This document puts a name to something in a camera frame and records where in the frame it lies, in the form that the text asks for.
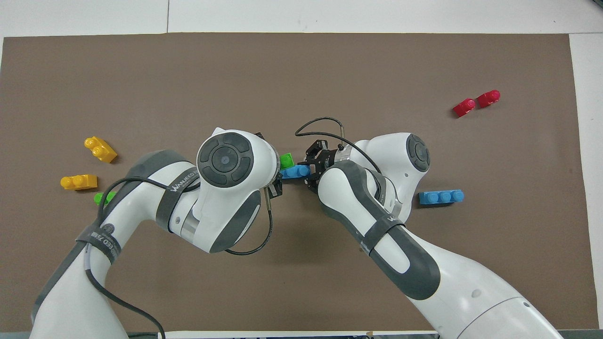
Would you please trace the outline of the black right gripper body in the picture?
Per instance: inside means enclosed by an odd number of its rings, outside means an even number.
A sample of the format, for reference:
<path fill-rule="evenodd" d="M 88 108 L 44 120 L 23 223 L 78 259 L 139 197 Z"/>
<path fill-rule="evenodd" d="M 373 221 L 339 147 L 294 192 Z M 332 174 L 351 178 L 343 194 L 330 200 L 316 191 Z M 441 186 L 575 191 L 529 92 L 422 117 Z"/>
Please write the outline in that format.
<path fill-rule="evenodd" d="M 334 164 L 334 159 L 338 150 L 315 150 L 311 152 L 311 184 L 318 185 L 318 182 L 324 172 Z"/>

